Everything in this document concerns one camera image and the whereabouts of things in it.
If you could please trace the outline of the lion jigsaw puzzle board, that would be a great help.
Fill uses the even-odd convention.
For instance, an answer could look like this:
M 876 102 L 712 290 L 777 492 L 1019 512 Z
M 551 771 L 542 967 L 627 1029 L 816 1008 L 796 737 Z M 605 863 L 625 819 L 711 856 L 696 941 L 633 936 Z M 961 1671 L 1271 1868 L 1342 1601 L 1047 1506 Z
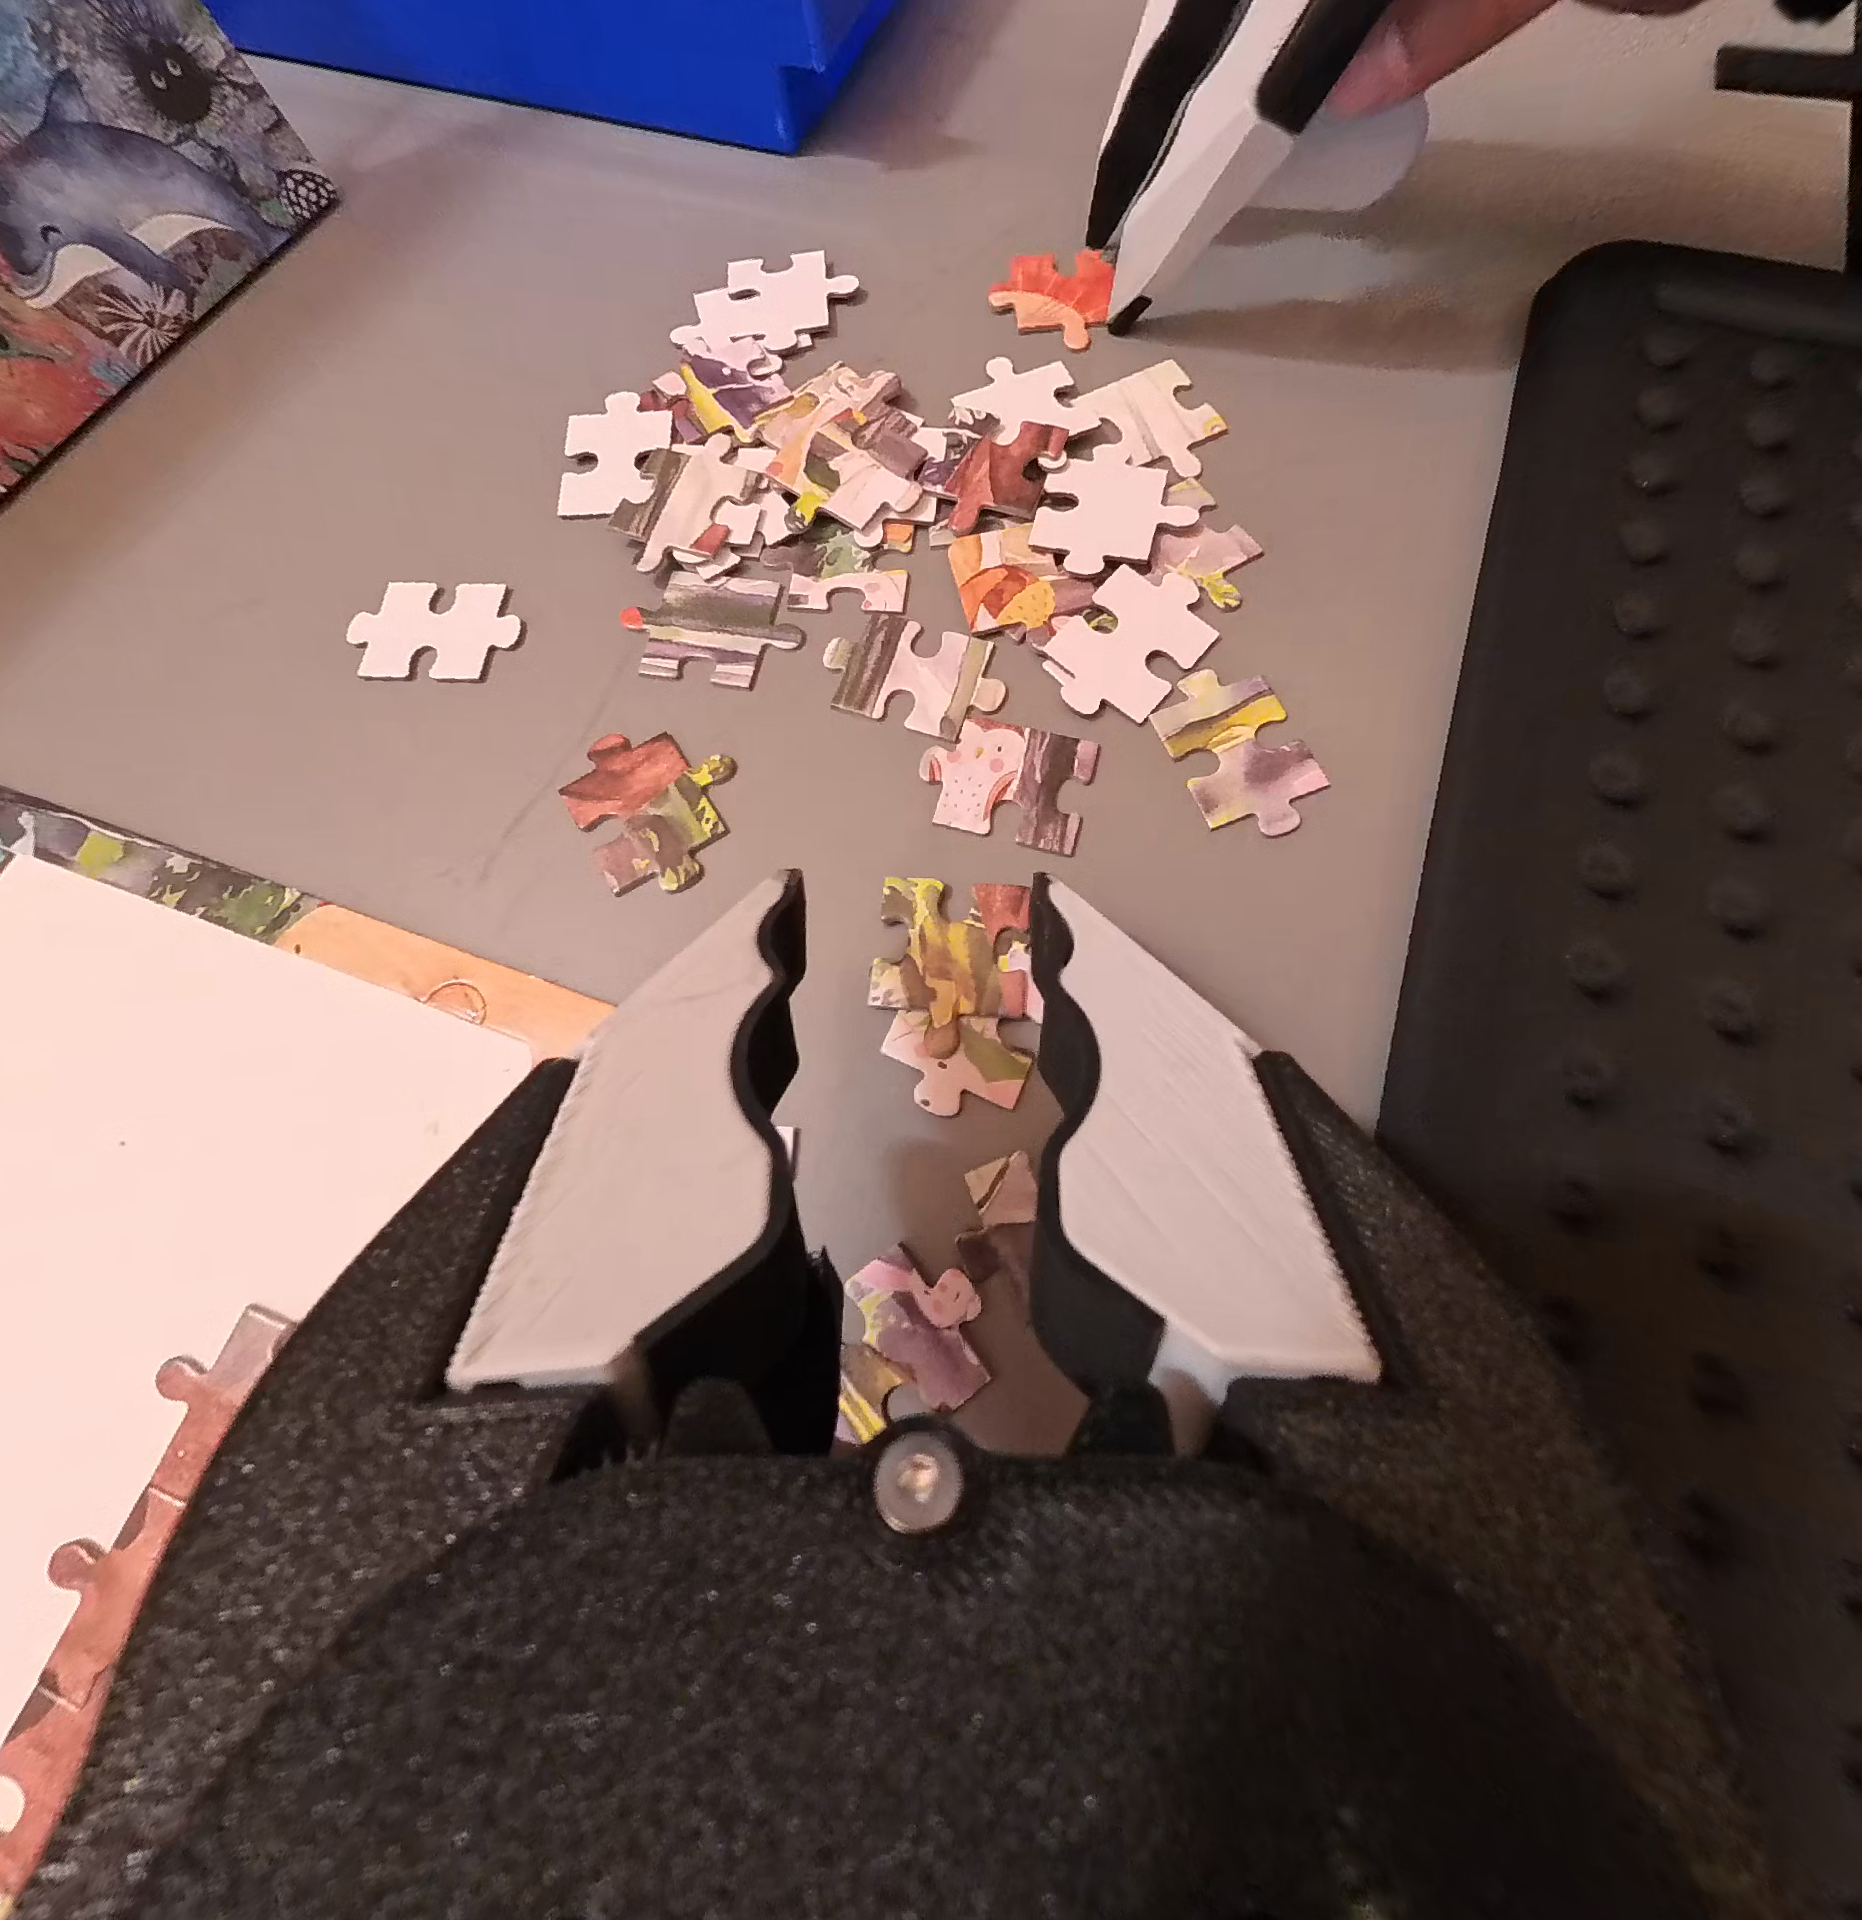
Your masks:
M 609 1016 L 0 784 L 0 1745 L 248 1305 L 295 1326 L 542 1060 Z M 0 1777 L 0 1831 L 22 1792 Z

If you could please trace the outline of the grey desk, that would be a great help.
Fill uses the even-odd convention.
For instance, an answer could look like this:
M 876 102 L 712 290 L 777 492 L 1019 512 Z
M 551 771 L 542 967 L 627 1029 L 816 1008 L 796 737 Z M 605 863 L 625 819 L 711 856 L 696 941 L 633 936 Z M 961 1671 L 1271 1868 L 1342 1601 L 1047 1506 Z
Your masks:
M 831 620 L 751 691 L 636 674 L 627 542 L 555 512 L 568 414 L 668 362 L 735 256 L 861 282 L 803 366 L 943 420 L 989 358 L 1177 358 L 1262 557 L 1217 620 L 1327 767 L 1301 830 L 1214 832 L 1099 715 L 1056 873 L 1375 1123 L 1527 306 L 1613 239 L 1826 269 L 1839 106 L 1719 93 L 1722 44 L 1839 50 L 1771 4 L 1553 5 L 1427 95 L 1423 156 L 1327 225 L 1238 217 L 1165 306 L 1071 353 L 989 312 L 1082 238 L 1138 4 L 904 4 L 800 156 L 263 61 L 341 208 L 0 512 L 0 782 L 599 1001 L 800 867 L 800 1212 L 839 1268 L 941 1264 L 961 1173 L 1056 1107 L 911 1103 L 865 1004 L 883 876 L 1030 876 L 933 824 L 922 743 L 829 704 Z

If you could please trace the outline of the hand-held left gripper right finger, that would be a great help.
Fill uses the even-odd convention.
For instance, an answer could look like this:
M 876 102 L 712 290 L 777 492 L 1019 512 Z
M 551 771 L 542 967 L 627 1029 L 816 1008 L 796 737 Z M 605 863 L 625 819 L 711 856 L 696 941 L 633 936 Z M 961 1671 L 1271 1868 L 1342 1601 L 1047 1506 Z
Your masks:
M 1282 1118 L 1288 1058 L 1056 876 L 1030 900 L 1039 1155 L 1030 1313 L 1087 1393 L 1223 1404 L 1243 1380 L 1375 1385 L 1381 1357 Z

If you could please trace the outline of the person's right hand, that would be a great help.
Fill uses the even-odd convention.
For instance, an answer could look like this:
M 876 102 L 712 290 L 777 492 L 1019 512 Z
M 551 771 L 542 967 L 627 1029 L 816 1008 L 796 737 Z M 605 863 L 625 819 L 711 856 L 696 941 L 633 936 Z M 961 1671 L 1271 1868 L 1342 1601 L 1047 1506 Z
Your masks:
M 1358 119 L 1405 104 L 1550 7 L 1553 2 L 1392 2 L 1327 95 L 1327 111 Z

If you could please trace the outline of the illustrated puzzle box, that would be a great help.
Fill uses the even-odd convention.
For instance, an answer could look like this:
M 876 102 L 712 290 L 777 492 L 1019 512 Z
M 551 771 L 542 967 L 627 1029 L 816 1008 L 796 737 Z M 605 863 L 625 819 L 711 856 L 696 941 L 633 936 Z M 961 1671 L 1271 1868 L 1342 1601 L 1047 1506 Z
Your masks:
M 0 2 L 0 505 L 339 202 L 198 2 Z

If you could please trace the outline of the yellow green dotted puzzle piece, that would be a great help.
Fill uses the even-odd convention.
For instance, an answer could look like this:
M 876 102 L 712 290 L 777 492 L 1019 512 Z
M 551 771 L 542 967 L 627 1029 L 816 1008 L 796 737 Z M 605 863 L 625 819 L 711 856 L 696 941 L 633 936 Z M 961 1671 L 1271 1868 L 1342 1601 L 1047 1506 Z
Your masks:
M 883 1056 L 915 1075 L 913 1103 L 935 1118 L 956 1118 L 972 1095 L 1017 1107 L 1032 1056 L 1006 1043 L 1006 1023 L 1041 1017 L 1032 984 L 1030 891 L 978 884 L 971 906 L 954 915 L 937 876 L 889 876 L 878 915 L 900 926 L 900 956 L 870 964 L 868 1003 L 893 1016 Z

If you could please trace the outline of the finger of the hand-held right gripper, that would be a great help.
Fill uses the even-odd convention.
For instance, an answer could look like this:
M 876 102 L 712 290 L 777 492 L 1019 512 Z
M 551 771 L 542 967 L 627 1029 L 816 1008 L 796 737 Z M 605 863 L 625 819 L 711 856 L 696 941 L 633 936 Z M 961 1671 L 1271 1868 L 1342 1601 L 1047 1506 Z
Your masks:
M 1097 148 L 1087 245 L 1113 249 L 1121 225 L 1158 171 L 1186 102 L 1229 46 L 1242 2 L 1145 4 L 1125 80 Z
M 1256 83 L 1305 2 L 1242 2 L 1230 43 L 1195 83 L 1152 178 L 1130 206 L 1110 260 L 1110 330 L 1130 332 L 1253 195 L 1286 135 L 1256 113 Z

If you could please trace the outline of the assembled brown trunk puzzle pieces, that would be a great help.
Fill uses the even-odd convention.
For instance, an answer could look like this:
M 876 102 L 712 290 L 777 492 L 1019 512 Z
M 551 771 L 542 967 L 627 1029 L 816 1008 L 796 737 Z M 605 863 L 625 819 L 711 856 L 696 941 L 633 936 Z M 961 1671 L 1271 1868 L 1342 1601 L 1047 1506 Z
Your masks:
M 79 1781 L 113 1671 L 198 1482 L 289 1331 L 289 1318 L 248 1305 L 213 1363 L 167 1359 L 154 1387 L 182 1417 L 115 1541 L 65 1541 L 48 1562 L 50 1584 L 72 1593 L 76 1608 L 0 1745 L 0 1777 L 22 1792 L 16 1820 L 0 1831 L 0 1916 L 29 1886 Z

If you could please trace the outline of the blue plastic bin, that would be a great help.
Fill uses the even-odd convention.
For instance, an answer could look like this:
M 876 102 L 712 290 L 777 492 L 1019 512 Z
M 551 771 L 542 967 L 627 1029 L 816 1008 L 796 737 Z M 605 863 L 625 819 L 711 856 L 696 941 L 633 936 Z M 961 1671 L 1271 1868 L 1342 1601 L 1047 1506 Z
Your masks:
M 816 126 L 894 2 L 211 2 L 243 52 L 768 154 Z

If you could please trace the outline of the black studded rubber mat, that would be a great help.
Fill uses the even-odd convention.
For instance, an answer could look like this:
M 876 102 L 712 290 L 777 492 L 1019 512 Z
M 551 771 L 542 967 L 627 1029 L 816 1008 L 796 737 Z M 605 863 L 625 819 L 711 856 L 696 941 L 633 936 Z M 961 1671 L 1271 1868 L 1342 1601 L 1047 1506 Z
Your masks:
M 1680 1562 L 1791 1911 L 1862 1916 L 1862 278 L 1533 301 L 1379 1134 Z

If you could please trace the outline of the pile of puzzle pieces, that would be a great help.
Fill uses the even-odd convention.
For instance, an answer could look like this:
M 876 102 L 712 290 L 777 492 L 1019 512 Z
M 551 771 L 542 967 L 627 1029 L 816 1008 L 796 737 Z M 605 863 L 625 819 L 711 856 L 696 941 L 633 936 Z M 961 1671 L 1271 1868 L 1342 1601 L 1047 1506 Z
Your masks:
M 1021 845 L 1067 856 L 1080 823 L 1060 795 L 1089 782 L 1099 748 L 1006 719 L 993 648 L 1026 639 L 1065 707 L 1147 720 L 1173 741 L 1178 704 L 1154 665 L 1197 667 L 1217 639 L 1199 600 L 1236 607 L 1227 574 L 1260 553 L 1201 518 L 1195 449 L 1227 425 L 1182 403 L 1188 377 L 1169 360 L 1073 397 L 1060 360 L 1017 371 L 1000 355 L 935 427 L 902 407 L 894 371 L 839 360 L 790 386 L 783 360 L 857 290 L 826 252 L 729 262 L 727 284 L 672 332 L 673 366 L 568 420 L 558 514 L 603 518 L 664 583 L 655 609 L 620 616 L 646 678 L 703 663 L 712 687 L 748 691 L 768 648 L 800 646 L 790 613 L 859 594 L 863 624 L 822 652 L 833 707 L 880 722 L 906 698 L 904 724 L 932 741 L 937 824 L 982 836 L 1009 804 Z M 935 646 L 906 615 L 907 574 L 883 561 L 919 527 L 948 550 L 961 602 L 961 626 Z M 393 581 L 345 629 L 358 676 L 410 680 L 428 657 L 432 678 L 480 681 L 521 637 L 506 600 L 503 585 Z M 596 858 L 614 891 L 703 876 L 696 850 L 725 832 L 703 785 L 731 759 L 694 771 L 664 735 L 607 737 L 590 767 L 566 806 L 583 832 L 612 823 Z

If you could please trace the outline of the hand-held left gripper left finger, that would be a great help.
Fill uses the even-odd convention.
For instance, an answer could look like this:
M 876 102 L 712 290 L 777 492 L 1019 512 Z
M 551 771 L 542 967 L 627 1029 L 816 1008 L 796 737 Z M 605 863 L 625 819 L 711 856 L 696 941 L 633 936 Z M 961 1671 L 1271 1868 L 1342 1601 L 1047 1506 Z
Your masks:
M 725 1380 L 776 1450 L 829 1448 L 842 1303 L 774 1125 L 803 969 L 803 876 L 785 867 L 579 1047 L 447 1391 L 586 1387 L 647 1443 L 685 1387 Z

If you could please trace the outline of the whiskered orange puzzle piece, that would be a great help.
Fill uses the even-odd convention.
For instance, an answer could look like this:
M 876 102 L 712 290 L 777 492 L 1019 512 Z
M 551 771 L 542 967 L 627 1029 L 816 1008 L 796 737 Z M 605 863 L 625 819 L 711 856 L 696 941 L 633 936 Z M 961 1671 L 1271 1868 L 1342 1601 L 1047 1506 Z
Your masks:
M 1019 332 L 1058 332 L 1065 349 L 1082 353 L 1110 319 L 1113 277 L 1113 262 L 1099 251 L 1078 249 L 1065 264 L 1056 252 L 1013 252 L 985 301 L 1011 316 Z

